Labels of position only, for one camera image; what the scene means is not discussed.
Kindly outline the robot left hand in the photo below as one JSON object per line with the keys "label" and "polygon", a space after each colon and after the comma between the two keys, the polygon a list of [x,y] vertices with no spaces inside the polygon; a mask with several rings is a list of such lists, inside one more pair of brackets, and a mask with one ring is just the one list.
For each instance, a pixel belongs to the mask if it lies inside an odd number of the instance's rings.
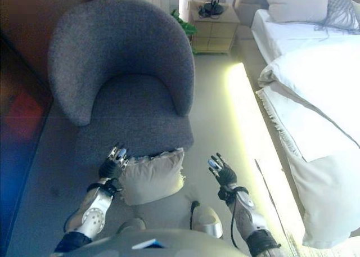
{"label": "robot left hand", "polygon": [[126,169],[128,163],[127,149],[114,146],[106,160],[101,164],[98,175],[100,178],[104,179],[119,178],[121,173]]}

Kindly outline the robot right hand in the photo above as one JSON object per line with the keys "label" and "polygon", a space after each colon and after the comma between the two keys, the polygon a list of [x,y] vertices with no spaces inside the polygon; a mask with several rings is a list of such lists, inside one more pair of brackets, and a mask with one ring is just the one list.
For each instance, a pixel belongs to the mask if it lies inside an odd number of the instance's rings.
{"label": "robot right hand", "polygon": [[229,186],[237,183],[236,173],[220,153],[217,152],[215,155],[211,155],[208,165],[208,170],[220,186]]}

